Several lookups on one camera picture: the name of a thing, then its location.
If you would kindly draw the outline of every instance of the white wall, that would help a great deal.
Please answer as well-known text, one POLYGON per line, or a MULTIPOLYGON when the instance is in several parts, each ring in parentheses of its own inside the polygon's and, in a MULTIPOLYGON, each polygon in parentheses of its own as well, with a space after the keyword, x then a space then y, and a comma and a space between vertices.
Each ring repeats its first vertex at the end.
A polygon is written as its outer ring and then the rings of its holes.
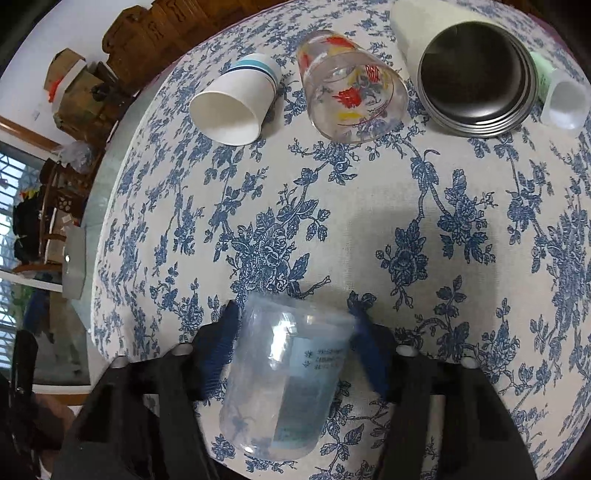
POLYGON ((47 92, 43 90, 53 57, 68 47, 89 63, 105 61, 103 36, 117 15, 133 5, 149 8, 151 3, 152 0, 61 0, 29 34, 0 77, 0 116, 55 142, 71 143, 73 138, 56 127, 47 92))

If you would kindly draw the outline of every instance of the cardboard box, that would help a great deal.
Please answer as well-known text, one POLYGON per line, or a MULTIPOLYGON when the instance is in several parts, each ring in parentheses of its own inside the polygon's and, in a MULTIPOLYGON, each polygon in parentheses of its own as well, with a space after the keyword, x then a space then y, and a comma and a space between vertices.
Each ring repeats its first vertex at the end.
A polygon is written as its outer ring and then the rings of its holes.
POLYGON ((65 48, 59 52, 51 61, 43 88, 49 92, 51 85, 53 85, 60 78, 66 76, 66 73, 78 62, 78 60, 86 60, 82 55, 78 55, 75 51, 65 48))

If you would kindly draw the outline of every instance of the translucent white cup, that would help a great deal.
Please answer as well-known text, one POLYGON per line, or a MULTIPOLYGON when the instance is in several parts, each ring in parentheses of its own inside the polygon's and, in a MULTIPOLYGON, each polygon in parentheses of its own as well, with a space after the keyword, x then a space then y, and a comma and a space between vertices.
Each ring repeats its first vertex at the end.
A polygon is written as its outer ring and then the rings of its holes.
POLYGON ((238 60, 189 104, 195 126, 226 145, 248 145, 261 134, 273 103, 281 68, 270 56, 253 53, 238 60))

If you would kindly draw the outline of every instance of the table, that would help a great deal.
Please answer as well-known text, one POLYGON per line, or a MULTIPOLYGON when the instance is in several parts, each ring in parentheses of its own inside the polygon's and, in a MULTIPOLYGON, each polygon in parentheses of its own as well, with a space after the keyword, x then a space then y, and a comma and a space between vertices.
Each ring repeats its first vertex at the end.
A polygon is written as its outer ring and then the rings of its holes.
MULTIPOLYGON (((522 13, 485 0, 458 3, 587 82, 522 13)), ((408 78, 388 11, 384 0, 298 0, 182 58, 115 183, 93 282, 93 337, 107 358, 146 359, 190 340, 229 299, 243 302, 252 290, 340 307, 363 298, 399 341, 448 361, 479 360, 542 478, 589 419, 591 119, 572 138, 542 125, 538 105, 498 138, 454 137, 433 124, 408 83, 401 130, 363 145, 328 142, 305 112, 297 45, 331 28, 408 78), (272 54, 285 73, 262 137, 246 147, 212 142, 193 127, 189 101, 255 50, 272 54)), ((389 406, 354 355, 316 450, 294 462, 243 455, 223 438, 226 377, 198 408, 218 461, 251 478, 371 477, 389 406)), ((438 446, 434 434, 426 478, 438 446)))

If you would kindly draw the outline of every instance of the metal rim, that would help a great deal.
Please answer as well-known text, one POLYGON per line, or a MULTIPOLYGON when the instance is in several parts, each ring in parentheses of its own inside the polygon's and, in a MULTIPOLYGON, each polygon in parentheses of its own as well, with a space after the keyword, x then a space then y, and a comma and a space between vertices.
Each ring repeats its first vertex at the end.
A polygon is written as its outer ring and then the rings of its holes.
POLYGON ((507 30, 497 27, 496 25, 488 24, 485 22, 465 22, 470 24, 484 25, 509 40, 510 45, 514 48, 516 55, 520 60, 521 74, 524 80, 524 88, 519 98, 513 102, 511 107, 501 116, 488 121, 481 121, 478 124, 466 124, 457 122, 445 115, 439 109, 437 109, 426 95, 423 87, 423 81, 421 79, 421 67, 423 65, 423 57, 418 64, 418 75, 417 75, 417 94, 420 98, 423 106, 427 113, 435 120, 439 125, 452 130, 454 134, 463 137, 495 137, 510 131, 519 125, 523 120, 530 114, 531 109, 534 105, 535 99, 538 95, 538 76, 535 69, 535 64, 531 58, 529 52, 524 45, 514 35, 509 33, 507 30))

